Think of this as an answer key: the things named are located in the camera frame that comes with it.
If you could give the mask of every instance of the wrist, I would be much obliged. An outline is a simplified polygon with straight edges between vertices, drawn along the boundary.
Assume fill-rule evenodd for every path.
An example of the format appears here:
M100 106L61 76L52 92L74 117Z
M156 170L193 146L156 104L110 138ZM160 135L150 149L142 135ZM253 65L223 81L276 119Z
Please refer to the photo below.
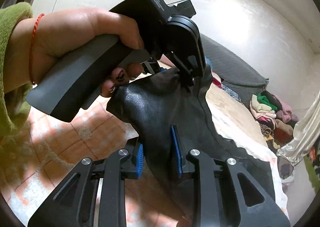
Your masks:
M3 66L4 93L30 82L28 61L34 22L35 19L20 21L9 37Z

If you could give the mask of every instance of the red string bracelet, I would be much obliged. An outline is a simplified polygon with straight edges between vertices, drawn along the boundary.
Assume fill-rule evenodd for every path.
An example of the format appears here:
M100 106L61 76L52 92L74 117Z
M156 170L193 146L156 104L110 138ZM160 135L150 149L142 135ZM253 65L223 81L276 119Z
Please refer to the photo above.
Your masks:
M33 80L33 76L32 76L32 59L33 59L33 56L32 56L32 49L33 49L33 38L35 37L35 34L36 34L36 30L37 30L37 27L38 27L38 23L41 19L41 17L44 16L43 13L41 13L39 15L39 17L37 18L36 20L36 23L35 23L35 26L33 28L33 31L32 31L32 37L31 37L31 44L30 44L30 50L29 50L29 78L30 78L30 81L33 85L35 85L35 81Z

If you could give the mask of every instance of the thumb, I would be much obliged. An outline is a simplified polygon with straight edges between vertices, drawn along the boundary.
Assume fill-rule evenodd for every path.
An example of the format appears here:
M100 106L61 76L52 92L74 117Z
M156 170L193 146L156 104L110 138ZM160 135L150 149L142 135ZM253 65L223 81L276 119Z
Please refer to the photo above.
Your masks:
M176 227L191 227L191 221L185 217L182 217L182 219L178 221Z

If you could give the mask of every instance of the pile of clothes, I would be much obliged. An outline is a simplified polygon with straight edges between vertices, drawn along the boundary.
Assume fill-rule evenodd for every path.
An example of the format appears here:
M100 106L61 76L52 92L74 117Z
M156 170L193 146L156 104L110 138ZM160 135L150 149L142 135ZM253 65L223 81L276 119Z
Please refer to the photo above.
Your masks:
M278 96L268 91L262 91L258 96L252 95L250 111L260 124L268 147L275 154L293 139L293 128L298 118Z

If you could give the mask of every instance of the finger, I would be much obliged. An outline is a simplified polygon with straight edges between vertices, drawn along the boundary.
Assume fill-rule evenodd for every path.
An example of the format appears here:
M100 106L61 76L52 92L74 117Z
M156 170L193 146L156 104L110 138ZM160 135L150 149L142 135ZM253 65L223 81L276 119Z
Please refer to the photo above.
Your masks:
M178 221L176 227L191 227L191 221L183 217L182 220Z
M114 82L110 79L106 80L101 87L101 94L103 97L111 97L112 93L115 91L116 86Z
M141 64L132 63L128 65L126 71L130 80L135 80L143 72L143 67Z
M111 80L116 85L123 85L129 83L129 76L122 67L117 67L111 73Z
M144 48L138 24L134 19L104 9L96 9L90 18L96 35L116 34L126 46L132 49Z

